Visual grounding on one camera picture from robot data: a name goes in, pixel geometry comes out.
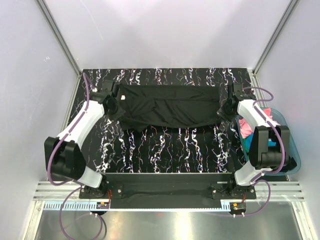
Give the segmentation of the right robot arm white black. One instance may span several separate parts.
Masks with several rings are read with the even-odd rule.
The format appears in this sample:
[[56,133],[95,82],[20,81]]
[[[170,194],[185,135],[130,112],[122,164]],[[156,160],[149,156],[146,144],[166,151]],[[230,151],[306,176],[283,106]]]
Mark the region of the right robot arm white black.
[[245,93],[240,84],[227,85],[228,98],[217,114],[231,121],[242,117],[253,130],[249,160],[232,173],[226,192],[234,197],[244,194],[265,174],[279,173],[289,161],[290,130],[272,120],[258,105],[251,93]]

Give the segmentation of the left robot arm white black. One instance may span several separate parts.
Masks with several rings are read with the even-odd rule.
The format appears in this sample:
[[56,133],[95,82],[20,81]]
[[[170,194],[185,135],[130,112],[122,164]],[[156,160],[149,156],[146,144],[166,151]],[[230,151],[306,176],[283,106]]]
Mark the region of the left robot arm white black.
[[71,123],[56,137],[48,137],[44,142],[47,178],[54,186],[74,181],[105,193],[108,189],[107,178],[87,166],[82,146],[95,124],[104,116],[112,121],[124,114],[116,97],[119,85],[114,81],[106,82],[106,88],[89,92],[82,108]]

